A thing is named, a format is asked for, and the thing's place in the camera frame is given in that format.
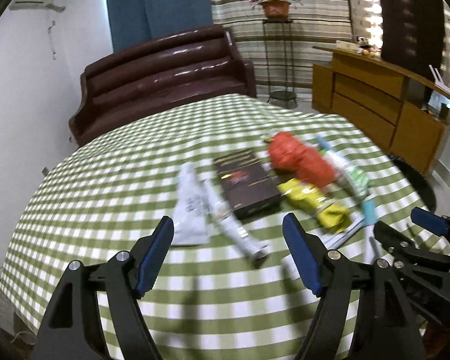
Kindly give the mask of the white pouch wrapper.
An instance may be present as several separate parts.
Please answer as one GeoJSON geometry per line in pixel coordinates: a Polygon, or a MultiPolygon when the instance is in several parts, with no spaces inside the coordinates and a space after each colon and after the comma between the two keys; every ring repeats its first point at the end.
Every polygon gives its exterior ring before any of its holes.
{"type": "Polygon", "coordinates": [[[204,245],[209,242],[207,208],[201,182],[191,162],[180,166],[177,175],[177,203],[172,216],[173,246],[204,245]]]}

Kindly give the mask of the black lined trash bin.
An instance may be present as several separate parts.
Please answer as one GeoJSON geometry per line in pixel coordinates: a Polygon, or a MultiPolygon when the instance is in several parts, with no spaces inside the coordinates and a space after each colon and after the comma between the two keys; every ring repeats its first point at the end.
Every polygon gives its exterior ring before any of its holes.
{"type": "Polygon", "coordinates": [[[425,176],[414,169],[413,166],[410,166],[403,158],[395,154],[388,154],[388,157],[401,173],[404,174],[405,178],[407,178],[416,193],[427,206],[427,209],[430,212],[435,213],[437,209],[436,194],[425,176]]]}

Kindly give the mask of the yellow snack wrapper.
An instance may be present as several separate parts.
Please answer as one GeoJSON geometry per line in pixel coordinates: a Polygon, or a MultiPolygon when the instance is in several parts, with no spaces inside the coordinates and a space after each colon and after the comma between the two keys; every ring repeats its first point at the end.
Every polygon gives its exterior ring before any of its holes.
{"type": "Polygon", "coordinates": [[[292,178],[278,184],[278,190],[293,207],[314,217],[330,233],[342,233],[352,223],[350,211],[314,184],[292,178]]]}

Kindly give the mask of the white long stick wrapper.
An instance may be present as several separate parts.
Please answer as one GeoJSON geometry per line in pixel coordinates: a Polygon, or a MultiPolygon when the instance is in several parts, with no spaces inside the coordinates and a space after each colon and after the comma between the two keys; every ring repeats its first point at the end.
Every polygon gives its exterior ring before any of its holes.
{"type": "Polygon", "coordinates": [[[209,214],[218,225],[221,233],[254,265],[259,265],[268,256],[267,244],[254,238],[235,217],[228,202],[217,192],[210,180],[205,180],[203,189],[209,208],[209,214]]]}

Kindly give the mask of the green white clear wrapper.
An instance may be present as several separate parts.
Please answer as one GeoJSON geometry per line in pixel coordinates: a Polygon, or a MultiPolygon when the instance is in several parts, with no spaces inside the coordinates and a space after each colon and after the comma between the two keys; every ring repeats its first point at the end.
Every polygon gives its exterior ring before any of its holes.
{"type": "Polygon", "coordinates": [[[370,179],[366,172],[332,149],[320,149],[322,158],[335,171],[336,183],[359,202],[365,201],[369,195],[370,179]]]}

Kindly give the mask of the black rectangular box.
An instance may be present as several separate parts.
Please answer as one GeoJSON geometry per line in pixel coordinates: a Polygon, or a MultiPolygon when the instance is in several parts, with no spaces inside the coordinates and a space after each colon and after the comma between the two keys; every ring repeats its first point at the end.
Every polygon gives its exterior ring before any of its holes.
{"type": "Polygon", "coordinates": [[[233,214],[246,219],[280,208],[282,195],[255,152],[239,150],[212,162],[233,214]]]}

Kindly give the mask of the red crumpled plastic bag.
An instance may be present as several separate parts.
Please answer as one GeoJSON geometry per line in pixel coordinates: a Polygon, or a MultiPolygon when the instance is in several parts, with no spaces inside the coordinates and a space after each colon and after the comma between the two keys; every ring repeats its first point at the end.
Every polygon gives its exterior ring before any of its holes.
{"type": "Polygon", "coordinates": [[[323,189],[336,180],[334,167],[291,133],[276,133],[268,141],[267,152],[275,170],[293,174],[303,183],[323,189]]]}

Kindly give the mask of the green checkered tablecloth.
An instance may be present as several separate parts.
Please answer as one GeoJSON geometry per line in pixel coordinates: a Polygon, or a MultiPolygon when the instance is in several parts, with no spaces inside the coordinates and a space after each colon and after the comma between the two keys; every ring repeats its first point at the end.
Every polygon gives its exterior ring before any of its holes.
{"type": "Polygon", "coordinates": [[[318,304],[299,279],[274,211],[238,222],[214,162],[241,150],[270,168],[269,139],[322,137],[370,180],[379,220],[418,246],[446,241],[413,225],[419,195],[385,154],[337,115],[305,115],[241,95],[181,106],[113,130],[58,164],[18,220],[1,291],[37,332],[63,271],[130,250],[169,216],[175,239],[139,308],[165,359],[291,359],[318,304]]]}

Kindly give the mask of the white wifi router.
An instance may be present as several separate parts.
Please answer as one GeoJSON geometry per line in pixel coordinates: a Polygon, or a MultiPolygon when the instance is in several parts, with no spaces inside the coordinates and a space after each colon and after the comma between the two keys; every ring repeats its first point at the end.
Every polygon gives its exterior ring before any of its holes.
{"type": "Polygon", "coordinates": [[[448,87],[444,83],[444,80],[442,79],[438,70],[435,67],[433,67],[431,64],[429,64],[428,67],[429,67],[431,73],[433,74],[433,78],[435,80],[435,86],[437,86],[438,88],[442,89],[444,92],[446,92],[447,94],[450,95],[450,87],[448,87]]]}

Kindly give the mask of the dark brown leather sofa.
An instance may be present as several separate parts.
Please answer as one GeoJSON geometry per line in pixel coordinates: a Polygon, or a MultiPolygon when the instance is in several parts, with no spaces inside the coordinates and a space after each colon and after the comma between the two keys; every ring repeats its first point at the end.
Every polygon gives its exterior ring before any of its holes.
{"type": "Polygon", "coordinates": [[[105,56],[80,76],[69,120],[78,146],[146,116],[225,94],[256,97],[253,63],[219,24],[171,34],[105,56]]]}

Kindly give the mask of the mickey mouse plush toy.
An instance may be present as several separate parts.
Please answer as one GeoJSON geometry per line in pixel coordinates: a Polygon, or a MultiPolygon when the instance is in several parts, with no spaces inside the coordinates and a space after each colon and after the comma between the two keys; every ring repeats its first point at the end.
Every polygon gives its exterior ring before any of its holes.
{"type": "Polygon", "coordinates": [[[357,44],[359,53],[370,58],[374,58],[377,55],[377,48],[370,44],[367,38],[357,37],[357,44]]]}

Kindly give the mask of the black metal plant stand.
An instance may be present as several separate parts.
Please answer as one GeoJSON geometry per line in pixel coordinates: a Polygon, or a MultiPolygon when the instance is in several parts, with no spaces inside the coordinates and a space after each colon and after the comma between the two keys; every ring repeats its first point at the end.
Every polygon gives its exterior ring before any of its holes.
{"type": "Polygon", "coordinates": [[[297,105],[296,74],[291,19],[263,19],[268,102],[297,105]]]}

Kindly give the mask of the striped beige curtain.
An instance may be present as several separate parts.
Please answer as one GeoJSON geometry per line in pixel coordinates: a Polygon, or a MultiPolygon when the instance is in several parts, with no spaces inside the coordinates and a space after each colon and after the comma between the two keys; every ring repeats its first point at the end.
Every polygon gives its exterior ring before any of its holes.
{"type": "Polygon", "coordinates": [[[251,0],[211,0],[214,22],[232,31],[241,55],[252,61],[257,91],[284,89],[294,82],[303,100],[311,95],[312,68],[328,64],[324,48],[352,38],[349,0],[291,0],[290,24],[265,24],[251,0]]]}

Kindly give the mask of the blue curtain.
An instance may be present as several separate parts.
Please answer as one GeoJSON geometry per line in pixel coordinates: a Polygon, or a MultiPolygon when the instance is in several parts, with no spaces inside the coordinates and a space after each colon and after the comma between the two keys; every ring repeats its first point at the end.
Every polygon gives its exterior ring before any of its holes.
{"type": "Polygon", "coordinates": [[[113,50],[213,24],[210,0],[106,0],[113,50]]]}

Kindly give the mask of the potted plant orange pot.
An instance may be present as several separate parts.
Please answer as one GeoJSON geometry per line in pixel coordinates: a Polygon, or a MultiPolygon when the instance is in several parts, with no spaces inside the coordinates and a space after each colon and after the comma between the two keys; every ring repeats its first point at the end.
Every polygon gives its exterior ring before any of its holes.
{"type": "Polygon", "coordinates": [[[249,0],[253,8],[260,7],[269,20],[287,20],[293,3],[301,4],[301,0],[249,0]]]}

